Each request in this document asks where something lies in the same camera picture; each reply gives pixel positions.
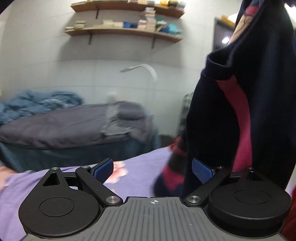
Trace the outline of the navy cartoon print sweatshirt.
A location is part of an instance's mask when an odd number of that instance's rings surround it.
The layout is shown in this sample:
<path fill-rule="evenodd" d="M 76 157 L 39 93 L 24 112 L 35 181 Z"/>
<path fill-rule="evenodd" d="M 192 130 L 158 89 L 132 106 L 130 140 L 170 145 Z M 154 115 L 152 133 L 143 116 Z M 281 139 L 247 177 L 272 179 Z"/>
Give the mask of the navy cartoon print sweatshirt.
<path fill-rule="evenodd" d="M 285 189 L 295 168 L 295 30 L 285 1 L 243 1 L 227 46 L 211 52 L 186 127 L 153 186 L 157 197 L 187 197 L 211 169 L 254 168 Z"/>

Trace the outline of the grey duvet on far bed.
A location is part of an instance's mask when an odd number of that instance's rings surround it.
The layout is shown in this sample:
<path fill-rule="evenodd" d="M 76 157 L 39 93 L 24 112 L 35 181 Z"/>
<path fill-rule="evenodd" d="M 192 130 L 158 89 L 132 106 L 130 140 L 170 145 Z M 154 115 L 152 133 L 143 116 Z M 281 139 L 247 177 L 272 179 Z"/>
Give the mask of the grey duvet on far bed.
<path fill-rule="evenodd" d="M 1 142 L 25 148 L 65 149 L 126 141 L 128 133 L 106 133 L 107 104 L 79 105 L 1 126 Z"/>

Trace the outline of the grey folded towel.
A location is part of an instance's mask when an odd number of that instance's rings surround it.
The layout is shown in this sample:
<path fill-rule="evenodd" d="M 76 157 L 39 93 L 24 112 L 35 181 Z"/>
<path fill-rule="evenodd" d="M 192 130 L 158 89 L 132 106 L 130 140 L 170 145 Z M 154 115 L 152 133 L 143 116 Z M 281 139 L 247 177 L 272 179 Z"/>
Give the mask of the grey folded towel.
<path fill-rule="evenodd" d="M 148 142 L 154 135 L 152 115 L 140 104 L 119 101 L 109 104 L 101 133 L 106 137 L 128 135 L 140 142 Z"/>

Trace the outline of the blue crumpled blanket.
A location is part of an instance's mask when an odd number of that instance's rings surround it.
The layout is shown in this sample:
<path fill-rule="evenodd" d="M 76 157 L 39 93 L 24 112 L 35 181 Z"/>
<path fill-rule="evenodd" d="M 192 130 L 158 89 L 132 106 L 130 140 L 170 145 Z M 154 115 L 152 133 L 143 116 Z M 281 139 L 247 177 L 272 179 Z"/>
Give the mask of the blue crumpled blanket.
<path fill-rule="evenodd" d="M 34 92 L 26 90 L 1 102 L 1 125 L 39 113 L 75 107 L 83 103 L 83 98 L 71 91 Z"/>

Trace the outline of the white gooseneck lamp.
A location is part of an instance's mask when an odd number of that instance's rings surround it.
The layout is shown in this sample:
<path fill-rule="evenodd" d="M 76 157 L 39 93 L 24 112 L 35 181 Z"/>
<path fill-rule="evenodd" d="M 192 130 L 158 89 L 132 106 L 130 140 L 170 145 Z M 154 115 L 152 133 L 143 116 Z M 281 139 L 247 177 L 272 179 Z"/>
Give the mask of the white gooseneck lamp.
<path fill-rule="evenodd" d="M 119 73 L 127 76 L 126 82 L 129 82 L 130 88 L 134 87 L 144 92 L 145 104 L 149 105 L 158 81 L 155 69 L 149 64 L 138 64 L 123 68 Z"/>

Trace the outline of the lower wooden wall shelf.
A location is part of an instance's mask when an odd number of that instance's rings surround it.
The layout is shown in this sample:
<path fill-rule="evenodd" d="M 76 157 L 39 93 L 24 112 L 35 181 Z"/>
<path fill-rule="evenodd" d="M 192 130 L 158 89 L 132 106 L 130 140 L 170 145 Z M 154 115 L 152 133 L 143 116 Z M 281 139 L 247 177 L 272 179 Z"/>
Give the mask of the lower wooden wall shelf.
<path fill-rule="evenodd" d="M 140 37 L 148 37 L 154 39 L 161 39 L 170 41 L 173 43 L 180 42 L 183 40 L 183 36 L 180 34 L 174 35 L 170 33 L 164 33 L 161 31 L 147 31 L 141 30 L 138 28 L 120 28 L 114 26 L 106 26 L 106 25 L 93 25 L 91 27 L 84 28 L 76 28 L 74 26 L 67 26 L 64 30 L 66 34 L 69 36 L 84 36 L 84 35 L 131 35 L 131 36 L 140 36 Z"/>

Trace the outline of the wooden wall shelf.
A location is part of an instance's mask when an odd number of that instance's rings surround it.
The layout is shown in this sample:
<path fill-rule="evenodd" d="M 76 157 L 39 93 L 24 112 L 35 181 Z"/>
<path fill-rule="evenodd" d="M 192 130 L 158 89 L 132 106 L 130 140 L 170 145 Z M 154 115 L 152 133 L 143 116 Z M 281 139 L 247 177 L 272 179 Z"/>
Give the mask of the wooden wall shelf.
<path fill-rule="evenodd" d="M 106 26 L 106 25 L 93 25 L 91 27 L 84 28 L 76 28 L 74 26 L 67 26 L 64 30 L 66 34 L 69 36 L 84 36 L 84 35 L 131 35 L 131 36 L 140 36 L 140 37 L 148 37 L 154 39 L 161 39 L 170 41 L 173 43 L 180 42 L 183 40 L 183 36 L 180 34 L 174 35 L 170 33 L 164 33 L 161 31 L 147 31 L 141 30 L 138 28 L 120 28 L 114 26 Z"/>
<path fill-rule="evenodd" d="M 130 3 L 128 1 L 84 1 L 71 4 L 71 8 L 75 12 L 83 11 L 102 11 L 102 10 L 118 10 L 118 11 L 144 11 L 147 7 L 152 7 L 159 15 L 170 16 L 179 19 L 184 15 L 185 11 L 160 4 L 139 4 Z"/>

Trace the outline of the upper wooden wall shelf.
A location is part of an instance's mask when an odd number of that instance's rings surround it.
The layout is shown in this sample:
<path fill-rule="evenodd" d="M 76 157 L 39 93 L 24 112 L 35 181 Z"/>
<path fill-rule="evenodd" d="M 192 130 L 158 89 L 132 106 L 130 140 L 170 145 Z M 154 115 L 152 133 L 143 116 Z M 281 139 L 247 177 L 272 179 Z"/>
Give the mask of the upper wooden wall shelf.
<path fill-rule="evenodd" d="M 185 11 L 160 4 L 139 4 L 130 3 L 128 1 L 84 1 L 71 4 L 71 8 L 75 12 L 83 11 L 102 11 L 102 10 L 118 10 L 118 11 L 144 11 L 147 7 L 152 7 L 159 15 L 170 16 L 179 19 L 184 15 Z"/>

